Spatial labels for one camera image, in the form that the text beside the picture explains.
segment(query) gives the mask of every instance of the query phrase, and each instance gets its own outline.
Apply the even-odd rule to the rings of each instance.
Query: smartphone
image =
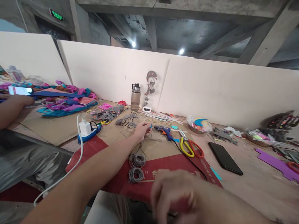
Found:
[[[234,160],[231,158],[231,156],[228,154],[228,152],[222,145],[218,145],[213,142],[209,142],[208,144],[211,150],[213,151],[218,163],[223,169],[236,173],[240,176],[243,175],[241,169],[234,162]]]
[[[8,91],[10,95],[30,95],[32,88],[18,87],[18,86],[9,86]]]

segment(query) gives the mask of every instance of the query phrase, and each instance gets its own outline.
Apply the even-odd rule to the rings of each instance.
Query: white panel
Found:
[[[158,111],[257,128],[299,109],[299,71],[201,59],[171,59]]]
[[[157,73],[155,92],[149,95],[148,106],[158,108],[170,58],[183,56],[128,48],[111,47],[59,40],[58,46],[73,84],[91,88],[98,97],[131,104],[132,84],[141,86],[140,107],[147,91],[146,75]]]
[[[71,84],[51,35],[0,32],[0,65],[14,65],[25,77],[40,76],[48,84]]]

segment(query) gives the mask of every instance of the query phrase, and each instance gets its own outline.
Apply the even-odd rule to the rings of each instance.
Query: exit sign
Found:
[[[63,16],[59,15],[57,12],[55,12],[53,9],[50,9],[51,15],[54,16],[56,19],[59,19],[60,21],[64,22]]]

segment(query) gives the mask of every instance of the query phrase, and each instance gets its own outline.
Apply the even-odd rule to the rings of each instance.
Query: scissors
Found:
[[[194,156],[196,156],[196,157],[198,157],[198,158],[203,158],[203,150],[194,142],[194,141],[192,141],[192,140],[189,140],[187,137],[186,137],[186,135],[182,132],[182,130],[181,129],[179,129],[179,131],[180,131],[180,133],[181,133],[181,142],[180,142],[180,147],[181,147],[181,150],[188,156],[188,157],[194,157]],[[189,149],[189,151],[191,152],[191,154],[189,154],[189,153],[187,153],[186,151],[185,151],[185,149],[184,149],[184,147],[183,147],[183,142],[184,142],[184,144],[186,145],[186,147]],[[201,152],[201,155],[198,155],[197,154],[197,152],[194,150],[194,147],[193,147],[193,145],[195,145],[198,149],[199,149],[199,151]]]
[[[107,125],[107,124],[110,124],[110,122],[111,122],[111,121],[101,121],[101,124],[102,124],[102,125]]]

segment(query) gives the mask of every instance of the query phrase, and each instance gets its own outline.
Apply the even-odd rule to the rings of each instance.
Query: phone screen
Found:
[[[9,86],[8,91],[10,95],[30,95],[32,92],[32,88],[25,88],[25,87],[17,87],[17,86]]]

